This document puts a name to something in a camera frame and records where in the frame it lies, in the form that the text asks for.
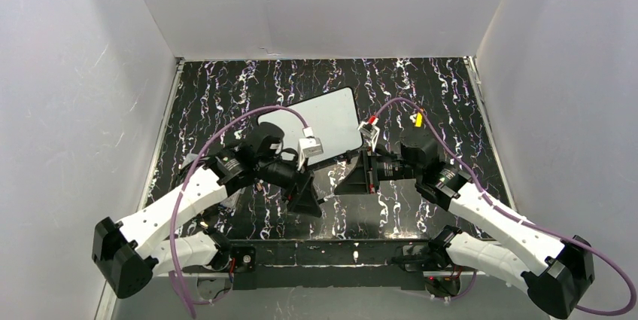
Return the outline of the small whiteboard black frame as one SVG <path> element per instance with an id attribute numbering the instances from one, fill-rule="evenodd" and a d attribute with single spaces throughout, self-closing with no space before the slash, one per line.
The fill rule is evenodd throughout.
<path id="1" fill-rule="evenodd" d="M 320 139 L 327 156 L 357 150 L 363 145 L 363 138 L 357 130 L 360 117 L 352 88 L 343 87 L 323 93 L 293 104 L 290 108 L 304 117 L 313 129 L 314 136 Z M 283 110 L 271 111 L 258 116 L 257 122 L 278 126 L 284 132 L 283 147 L 297 149 L 298 141 L 302 138 L 302 124 L 294 114 Z M 328 165 L 325 163 L 310 168 L 319 169 Z"/>

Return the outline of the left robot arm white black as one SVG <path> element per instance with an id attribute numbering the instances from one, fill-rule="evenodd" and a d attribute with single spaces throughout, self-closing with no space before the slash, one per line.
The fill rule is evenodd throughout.
<path id="1" fill-rule="evenodd" d="M 175 231 L 210 208 L 262 181 L 279 187 L 289 211 L 321 216 L 308 159 L 322 154 L 310 127 L 296 149 L 283 148 L 284 132 L 264 122 L 245 139 L 214 145 L 195 159 L 182 184 L 148 207 L 118 221 L 106 217 L 93 232 L 91 258 L 119 299 L 142 290 L 153 277 L 188 266 L 224 266 L 232 247 L 214 230 L 177 238 Z"/>

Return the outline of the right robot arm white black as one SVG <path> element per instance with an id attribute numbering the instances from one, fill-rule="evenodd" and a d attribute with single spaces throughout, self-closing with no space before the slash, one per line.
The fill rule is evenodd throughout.
<path id="1" fill-rule="evenodd" d="M 446 226 L 422 249 L 426 262 L 482 271 L 523 291 L 554 318 L 571 315 L 594 281 L 593 256 L 583 248 L 587 243 L 583 238 L 559 239 L 529 227 L 516 212 L 478 189 L 468 172 L 451 165 L 445 149 L 427 130 L 405 130 L 398 153 L 378 144 L 377 126 L 362 122 L 359 131 L 366 144 L 335 194 L 375 194 L 382 181 L 414 180 L 427 202 L 474 224 L 497 241 L 485 242 Z"/>

